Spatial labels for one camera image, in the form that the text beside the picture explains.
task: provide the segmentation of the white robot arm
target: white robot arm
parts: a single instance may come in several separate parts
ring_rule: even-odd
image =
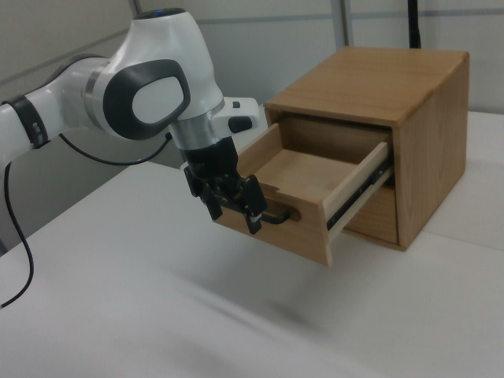
[[[148,139],[169,128],[188,162],[191,193],[217,219],[221,206],[261,228],[264,195],[254,176],[236,171],[231,135],[258,125],[252,98],[225,98],[193,17],[160,9],[136,17],[110,58],[77,57],[48,83],[0,106],[0,169],[72,128],[99,128]]]

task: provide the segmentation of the wood grain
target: wood grain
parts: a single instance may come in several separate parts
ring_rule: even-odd
[[[355,164],[281,150],[255,176],[281,193],[311,202],[327,198],[356,169]]]
[[[322,202],[325,220],[329,220],[372,173],[387,160],[387,144],[381,142]]]
[[[347,47],[308,72],[265,108],[400,128],[458,65],[462,51]]]
[[[346,225],[346,230],[398,244],[395,188],[381,187]]]
[[[393,133],[398,237],[408,247],[465,170],[469,59]]]
[[[322,217],[321,205],[299,198],[289,198],[286,195],[276,198],[276,202],[295,207],[300,214],[300,219],[287,220],[282,224],[262,222],[262,229],[255,235],[249,233],[243,215],[229,209],[223,209],[224,213],[217,223],[322,265],[330,266],[332,256],[328,247],[328,231]]]
[[[282,119],[283,144],[289,150],[359,164],[380,142],[392,152],[389,128],[370,128],[314,117],[289,116]]]
[[[244,177],[253,175],[283,148],[280,127],[274,124],[242,150],[238,159],[238,172]]]
[[[389,167],[385,173],[354,202],[354,204],[343,214],[341,218],[328,231],[329,243],[334,240],[347,223],[356,215],[356,213],[366,204],[366,202],[380,189],[384,182],[392,175],[394,167]]]

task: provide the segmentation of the white table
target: white table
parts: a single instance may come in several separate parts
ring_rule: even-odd
[[[29,239],[0,376],[502,376],[503,145],[503,116],[470,113],[465,175],[408,251],[341,235],[332,269],[129,168]],[[0,298],[27,274],[1,257]]]

